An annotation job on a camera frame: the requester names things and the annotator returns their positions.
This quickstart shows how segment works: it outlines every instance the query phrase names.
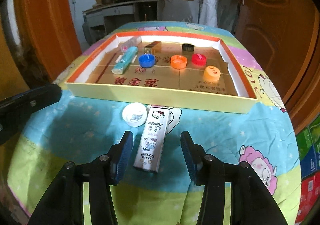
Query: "hello kitty case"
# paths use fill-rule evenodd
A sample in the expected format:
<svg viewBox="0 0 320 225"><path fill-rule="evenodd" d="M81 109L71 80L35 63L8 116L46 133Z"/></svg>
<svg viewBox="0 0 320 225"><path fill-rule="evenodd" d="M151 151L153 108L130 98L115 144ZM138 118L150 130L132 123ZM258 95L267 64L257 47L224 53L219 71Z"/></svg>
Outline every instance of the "hello kitty case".
<svg viewBox="0 0 320 225"><path fill-rule="evenodd" d="M151 107L133 166L158 172L170 110Z"/></svg>

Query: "tablecloth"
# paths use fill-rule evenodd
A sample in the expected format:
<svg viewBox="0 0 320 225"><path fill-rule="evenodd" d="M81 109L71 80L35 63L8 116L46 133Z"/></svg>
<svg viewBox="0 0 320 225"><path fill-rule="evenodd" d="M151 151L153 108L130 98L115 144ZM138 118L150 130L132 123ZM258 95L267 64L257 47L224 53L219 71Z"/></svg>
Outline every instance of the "tablecloth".
<svg viewBox="0 0 320 225"><path fill-rule="evenodd" d="M222 29L154 21L125 24L116 32L136 30L201 32L222 38L243 67L258 102L248 114L169 108L170 123L159 173L137 171L132 165L144 126L130 127L123 121L121 112L128 103L75 97L64 84L101 40L59 75L56 83L63 89L60 101L34 113L16 146L6 147L10 160L5 178L20 206L30 215L65 162L90 162L108 152L130 130L134 135L132 156L123 181L111 187L119 224L196 224L204 188L191 182L183 158L180 134L187 130L195 143L221 161L249 162L288 224L294 224L301 190L296 139L278 92L255 59L231 33ZM87 184L84 187L85 222L90 224ZM230 185L226 184L224 224L229 219Z"/></svg>

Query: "clear plastic container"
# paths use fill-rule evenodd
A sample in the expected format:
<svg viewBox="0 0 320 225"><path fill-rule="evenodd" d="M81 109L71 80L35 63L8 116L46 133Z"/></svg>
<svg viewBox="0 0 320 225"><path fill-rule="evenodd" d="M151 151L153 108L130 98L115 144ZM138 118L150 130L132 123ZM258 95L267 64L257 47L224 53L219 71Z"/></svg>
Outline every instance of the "clear plastic container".
<svg viewBox="0 0 320 225"><path fill-rule="evenodd" d="M141 36L132 37L130 40L127 40L125 43L120 45L122 53L125 53L128 48L132 46L137 46L141 41Z"/></svg>

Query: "white bottle cap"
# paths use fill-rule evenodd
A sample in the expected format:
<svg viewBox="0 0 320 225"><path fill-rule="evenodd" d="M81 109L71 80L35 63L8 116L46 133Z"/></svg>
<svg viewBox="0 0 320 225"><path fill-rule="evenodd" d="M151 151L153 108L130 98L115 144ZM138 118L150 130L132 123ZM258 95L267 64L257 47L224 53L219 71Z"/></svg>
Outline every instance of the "white bottle cap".
<svg viewBox="0 0 320 225"><path fill-rule="evenodd" d="M141 126L147 120L147 109L144 104L131 103L123 109L122 118L129 126Z"/></svg>

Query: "yellow box side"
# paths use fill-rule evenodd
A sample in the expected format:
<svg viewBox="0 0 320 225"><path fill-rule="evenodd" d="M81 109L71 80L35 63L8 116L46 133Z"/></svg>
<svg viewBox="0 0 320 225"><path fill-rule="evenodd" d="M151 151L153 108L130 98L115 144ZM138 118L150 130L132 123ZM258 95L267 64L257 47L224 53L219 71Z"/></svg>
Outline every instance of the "yellow box side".
<svg viewBox="0 0 320 225"><path fill-rule="evenodd" d="M89 83L66 84L68 89L79 97L240 114L248 113L258 101L254 98L166 88Z"/></svg>

